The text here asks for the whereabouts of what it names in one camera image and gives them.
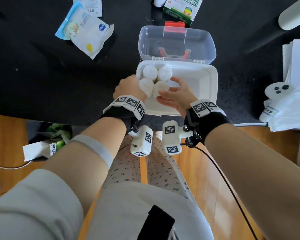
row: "black tabletop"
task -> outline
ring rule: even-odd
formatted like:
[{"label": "black tabletop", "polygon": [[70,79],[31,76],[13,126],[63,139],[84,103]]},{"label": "black tabletop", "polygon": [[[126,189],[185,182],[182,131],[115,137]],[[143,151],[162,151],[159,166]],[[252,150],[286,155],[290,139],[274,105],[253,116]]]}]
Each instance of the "black tabletop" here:
[{"label": "black tabletop", "polygon": [[[217,104],[235,124],[260,122],[264,89],[283,80],[282,44],[300,38],[300,26],[249,54],[243,54],[243,47],[296,1],[203,0],[191,28],[206,30],[214,39]],[[167,20],[151,0],[102,0],[102,19],[114,24],[114,34],[91,60],[54,35],[72,4],[73,0],[0,0],[1,115],[94,123],[112,102],[119,81],[136,72],[141,28]],[[175,117],[146,116],[144,123],[161,130],[171,119]]]}]

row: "floral print pants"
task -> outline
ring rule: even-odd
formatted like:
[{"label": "floral print pants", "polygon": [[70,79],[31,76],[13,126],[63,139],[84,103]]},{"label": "floral print pants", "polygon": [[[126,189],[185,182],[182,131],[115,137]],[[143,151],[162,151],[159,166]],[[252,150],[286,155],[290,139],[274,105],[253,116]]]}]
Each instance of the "floral print pants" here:
[{"label": "floral print pants", "polygon": [[[131,145],[131,143],[132,137],[127,135],[120,148]],[[175,160],[172,156],[165,153],[162,141],[156,136],[153,137],[151,153],[146,157],[146,162],[148,184],[170,190],[190,199],[196,204]],[[110,184],[125,181],[141,183],[140,158],[131,154],[130,147],[124,148],[116,155],[102,189],[105,189]]]}]

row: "blue and white package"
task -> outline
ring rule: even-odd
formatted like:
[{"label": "blue and white package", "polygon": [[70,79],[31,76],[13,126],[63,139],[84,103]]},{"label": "blue and white package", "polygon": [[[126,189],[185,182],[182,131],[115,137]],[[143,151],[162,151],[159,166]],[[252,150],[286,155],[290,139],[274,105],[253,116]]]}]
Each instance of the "blue and white package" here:
[{"label": "blue and white package", "polygon": [[94,59],[114,29],[113,24],[108,25],[91,16],[80,2],[76,1],[55,35],[63,40],[72,40],[80,50]]}]

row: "white gauze roll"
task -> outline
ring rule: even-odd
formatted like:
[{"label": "white gauze roll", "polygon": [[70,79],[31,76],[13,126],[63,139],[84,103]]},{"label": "white gauze roll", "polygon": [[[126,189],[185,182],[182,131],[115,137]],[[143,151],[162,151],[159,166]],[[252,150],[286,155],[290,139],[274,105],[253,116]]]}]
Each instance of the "white gauze roll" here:
[{"label": "white gauze roll", "polygon": [[152,80],[153,82],[157,79],[158,70],[153,65],[146,65],[143,69],[143,77]]},{"label": "white gauze roll", "polygon": [[172,69],[167,66],[167,65],[164,65],[163,67],[161,67],[159,69],[159,72],[158,72],[158,81],[168,81],[170,80],[170,78],[172,78]]},{"label": "white gauze roll", "polygon": [[164,90],[164,91],[169,91],[169,85],[168,83],[164,82],[164,81],[158,81],[154,87],[153,87],[153,92],[152,95],[154,96],[154,98],[159,97],[159,91],[160,90]]},{"label": "white gauze roll", "polygon": [[149,78],[143,78],[139,81],[139,87],[142,92],[144,92],[148,97],[152,95],[154,83]]}]

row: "clear plastic lid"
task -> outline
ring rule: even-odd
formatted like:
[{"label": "clear plastic lid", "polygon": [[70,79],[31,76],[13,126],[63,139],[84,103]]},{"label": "clear plastic lid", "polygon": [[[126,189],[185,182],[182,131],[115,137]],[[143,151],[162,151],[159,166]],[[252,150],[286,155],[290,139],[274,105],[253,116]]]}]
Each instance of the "clear plastic lid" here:
[{"label": "clear plastic lid", "polygon": [[183,27],[144,26],[139,35],[142,60],[160,59],[211,64],[217,56],[209,32]]}]

